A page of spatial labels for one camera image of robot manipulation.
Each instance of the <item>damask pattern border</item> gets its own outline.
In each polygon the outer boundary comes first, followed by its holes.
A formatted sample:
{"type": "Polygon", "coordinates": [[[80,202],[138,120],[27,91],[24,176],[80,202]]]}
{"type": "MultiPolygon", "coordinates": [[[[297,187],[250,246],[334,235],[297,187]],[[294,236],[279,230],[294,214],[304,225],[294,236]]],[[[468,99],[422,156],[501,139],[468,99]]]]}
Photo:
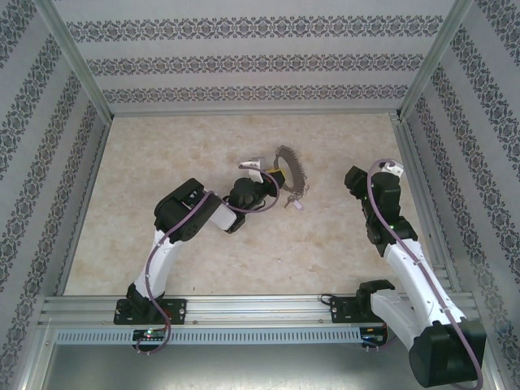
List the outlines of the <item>damask pattern border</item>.
{"type": "Polygon", "coordinates": [[[71,238],[69,238],[69,241],[67,243],[67,249],[65,250],[65,256],[63,256],[63,260],[61,261],[61,269],[59,271],[58,277],[56,278],[56,286],[55,286],[55,290],[54,290],[54,295],[58,294],[59,285],[63,278],[63,272],[65,271],[65,266],[67,265],[68,256],[72,249],[72,242],[74,241],[76,230],[77,230],[78,226],[80,226],[79,222],[80,222],[80,218],[81,218],[81,211],[83,210],[83,205],[85,203],[85,199],[87,198],[87,192],[89,191],[90,180],[92,179],[94,169],[96,168],[96,161],[98,160],[99,152],[102,150],[104,135],[109,128],[110,128],[110,125],[106,124],[102,130],[102,134],[101,134],[99,143],[97,144],[96,153],[94,154],[94,157],[93,157],[93,164],[89,170],[89,178],[87,179],[87,183],[84,187],[83,195],[81,195],[80,205],[78,207],[76,219],[74,219],[74,223],[73,223],[74,226],[71,231],[71,238]]]}
{"type": "Polygon", "coordinates": [[[287,54],[208,57],[100,58],[87,64],[94,76],[231,72],[417,71],[422,54],[287,54]]]}
{"type": "Polygon", "coordinates": [[[520,67],[520,12],[516,4],[510,0],[479,0],[478,5],[516,66],[520,67]]]}
{"type": "Polygon", "coordinates": [[[460,28],[452,39],[451,47],[459,63],[464,68],[474,92],[479,97],[480,106],[487,115],[502,144],[508,160],[520,180],[520,131],[518,119],[513,117],[509,103],[504,99],[498,84],[491,76],[482,55],[465,28],[460,28]]]}
{"type": "Polygon", "coordinates": [[[433,37],[441,15],[279,16],[69,22],[77,43],[212,38],[433,37]]]}
{"type": "Polygon", "coordinates": [[[36,14],[31,0],[11,0],[0,17],[0,69],[3,69],[18,40],[36,14]]]}
{"type": "Polygon", "coordinates": [[[56,103],[54,113],[27,174],[28,178],[24,181],[23,189],[15,202],[15,209],[11,212],[11,219],[7,221],[2,234],[2,242],[0,242],[0,293],[3,292],[3,285],[9,278],[9,269],[18,254],[18,247],[24,238],[28,221],[33,215],[36,200],[40,196],[41,188],[46,180],[50,164],[53,162],[56,149],[65,131],[80,89],[81,83],[73,72],[63,87],[62,94],[56,103]]]}
{"type": "Polygon", "coordinates": [[[49,82],[56,63],[62,55],[58,43],[49,34],[45,44],[40,49],[31,71],[27,74],[19,94],[7,112],[6,120],[0,129],[0,180],[9,167],[12,154],[18,149],[20,136],[25,133],[29,120],[33,117],[37,103],[49,82]]]}
{"type": "MultiPolygon", "coordinates": [[[[63,171],[62,180],[54,197],[54,203],[50,208],[45,229],[41,234],[42,237],[38,243],[38,251],[34,254],[35,258],[32,260],[28,278],[24,282],[24,292],[19,297],[20,302],[16,306],[15,317],[12,320],[13,325],[7,332],[7,342],[2,346],[3,352],[0,358],[0,388],[9,388],[9,382],[13,377],[15,366],[20,358],[22,342],[27,335],[27,328],[33,316],[37,295],[40,293],[41,284],[43,283],[47,271],[47,262],[54,250],[54,243],[72,194],[77,172],[80,169],[80,162],[84,156],[86,145],[88,144],[93,124],[97,117],[98,114],[93,103],[89,102],[74,146],[71,149],[71,154],[67,160],[67,165],[63,171]]],[[[96,157],[102,140],[103,134],[101,134],[97,144],[96,157]]],[[[88,182],[90,181],[94,166],[95,159],[90,168],[89,178],[82,197],[86,195],[88,182]]]]}
{"type": "Polygon", "coordinates": [[[507,367],[511,371],[515,385],[520,387],[520,346],[517,337],[514,335],[514,326],[508,319],[509,313],[504,308],[504,299],[499,294],[495,276],[489,271],[486,254],[479,242],[479,234],[475,231],[475,226],[467,210],[466,200],[453,172],[448,153],[440,139],[437,124],[423,95],[419,98],[415,110],[421,121],[422,130],[427,136],[430,150],[462,237],[462,243],[466,247],[466,253],[476,275],[477,284],[484,297],[486,308],[489,310],[488,317],[492,321],[502,354],[507,361],[507,367]]]}
{"type": "Polygon", "coordinates": [[[515,282],[520,284],[520,234],[515,230],[515,224],[511,222],[511,214],[505,208],[502,194],[493,181],[493,174],[480,151],[477,137],[473,134],[470,122],[466,119],[461,103],[442,66],[438,66],[431,75],[431,82],[461,146],[474,185],[482,198],[487,216],[491,218],[495,235],[500,239],[500,247],[505,252],[505,259],[509,261],[509,269],[516,275],[515,282]]]}
{"type": "Polygon", "coordinates": [[[104,89],[110,104],[158,102],[235,102],[251,100],[401,99],[408,85],[268,85],[104,89]]]}

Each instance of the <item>beige marble floor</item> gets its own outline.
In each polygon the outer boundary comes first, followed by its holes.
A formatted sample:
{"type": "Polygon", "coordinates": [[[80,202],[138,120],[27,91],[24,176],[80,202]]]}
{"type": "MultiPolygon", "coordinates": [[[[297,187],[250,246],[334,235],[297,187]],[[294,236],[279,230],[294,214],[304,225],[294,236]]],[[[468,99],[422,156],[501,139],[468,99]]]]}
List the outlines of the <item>beige marble floor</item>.
{"type": "MultiPolygon", "coordinates": [[[[235,234],[207,224],[181,250],[168,294],[352,293],[396,276],[366,238],[361,206],[344,186],[352,165],[400,159],[387,115],[116,118],[67,284],[68,295],[125,294],[150,251],[157,202],[190,177],[219,195],[253,156],[296,150],[310,189],[305,211],[284,199],[235,234]]],[[[403,180],[403,215],[420,234],[403,180]]]]}

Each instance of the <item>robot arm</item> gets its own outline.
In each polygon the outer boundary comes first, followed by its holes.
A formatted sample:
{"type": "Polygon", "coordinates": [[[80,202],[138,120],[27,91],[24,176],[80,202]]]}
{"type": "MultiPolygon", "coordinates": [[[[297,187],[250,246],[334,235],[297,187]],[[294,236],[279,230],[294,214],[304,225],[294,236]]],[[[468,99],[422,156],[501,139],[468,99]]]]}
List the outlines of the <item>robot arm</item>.
{"type": "MultiPolygon", "coordinates": [[[[272,172],[271,177],[276,180],[279,187],[283,185],[284,175],[280,170],[272,172]]],[[[156,231],[152,250],[159,244],[166,232],[185,219],[188,213],[198,206],[206,194],[207,191],[201,183],[190,179],[157,204],[154,210],[156,231]]],[[[245,212],[258,207],[268,195],[276,196],[276,186],[266,176],[262,178],[262,182],[256,182],[250,178],[238,179],[230,195],[224,198],[227,198],[227,203],[224,203],[214,193],[210,193],[204,203],[199,206],[198,211],[158,247],[151,259],[148,282],[153,299],[160,305],[165,293],[168,274],[176,261],[180,247],[186,241],[191,240],[207,221],[211,221],[228,233],[233,233],[244,223],[245,212]]],[[[135,282],[128,287],[127,299],[140,317],[148,323],[154,323],[160,316],[152,304],[146,288],[146,267],[143,268],[135,282]]]]}
{"type": "Polygon", "coordinates": [[[370,309],[387,323],[409,350],[410,366],[422,386],[475,380],[477,374],[474,365],[441,307],[436,293],[446,303],[447,309],[468,340],[480,366],[482,366],[486,333],[479,321],[468,321],[464,313],[450,300],[427,263],[421,245],[417,241],[417,234],[410,223],[400,216],[399,178],[402,172],[402,167],[391,167],[387,164],[382,167],[381,172],[372,176],[371,187],[375,203],[390,228],[424,266],[436,291],[428,283],[419,264],[410,258],[399,243],[396,243],[377,218],[367,196],[367,173],[352,167],[345,177],[345,185],[352,195],[362,201],[368,238],[396,272],[412,305],[410,308],[409,303],[401,300],[393,286],[387,282],[386,286],[381,284],[382,289],[368,292],[370,309]]]}

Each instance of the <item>patterned wallpaper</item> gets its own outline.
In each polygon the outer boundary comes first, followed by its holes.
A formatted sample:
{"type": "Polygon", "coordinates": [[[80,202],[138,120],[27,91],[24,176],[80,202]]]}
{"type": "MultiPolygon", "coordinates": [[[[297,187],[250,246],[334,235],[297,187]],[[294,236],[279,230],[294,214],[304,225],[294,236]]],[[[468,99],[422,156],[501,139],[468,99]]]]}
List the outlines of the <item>patterned wallpaper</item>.
{"type": "Polygon", "coordinates": [[[401,104],[453,0],[61,0],[111,109],[401,104]]]}
{"type": "Polygon", "coordinates": [[[520,388],[519,26],[518,2],[475,2],[408,118],[506,388],[520,388]]]}
{"type": "Polygon", "coordinates": [[[30,0],[0,0],[0,389],[61,280],[107,126],[30,0]]]}

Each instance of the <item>enclosure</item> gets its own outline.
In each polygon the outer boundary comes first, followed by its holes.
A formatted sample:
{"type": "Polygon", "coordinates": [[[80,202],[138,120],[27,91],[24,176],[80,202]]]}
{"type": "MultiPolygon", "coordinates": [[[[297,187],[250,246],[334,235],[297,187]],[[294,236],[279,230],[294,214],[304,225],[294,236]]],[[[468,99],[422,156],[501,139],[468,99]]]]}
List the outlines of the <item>enclosure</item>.
{"type": "Polygon", "coordinates": [[[344,184],[378,158],[403,162],[401,213],[485,327],[484,388],[519,388],[518,7],[2,0],[0,388],[117,388],[125,371],[120,388],[386,388],[396,373],[420,388],[402,344],[345,345],[318,299],[379,279],[405,293],[344,184]],[[132,353],[115,302],[154,207],[192,177],[224,197],[240,163],[270,169],[281,146],[299,204],[282,190],[233,234],[208,223],[167,279],[188,300],[178,345],[160,363],[132,353]],[[236,339],[206,343],[219,335],[236,339]]]}

